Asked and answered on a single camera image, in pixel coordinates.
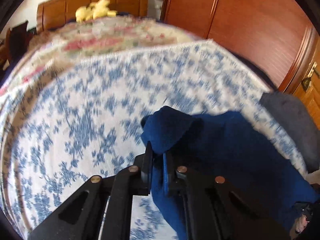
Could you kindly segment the person's right hand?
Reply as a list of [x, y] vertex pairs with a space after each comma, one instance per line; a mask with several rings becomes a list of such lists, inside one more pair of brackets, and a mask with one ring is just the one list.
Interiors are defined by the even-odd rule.
[[300, 218], [298, 218], [295, 222], [295, 232], [300, 234], [308, 225], [309, 221], [305, 214], [302, 214]]

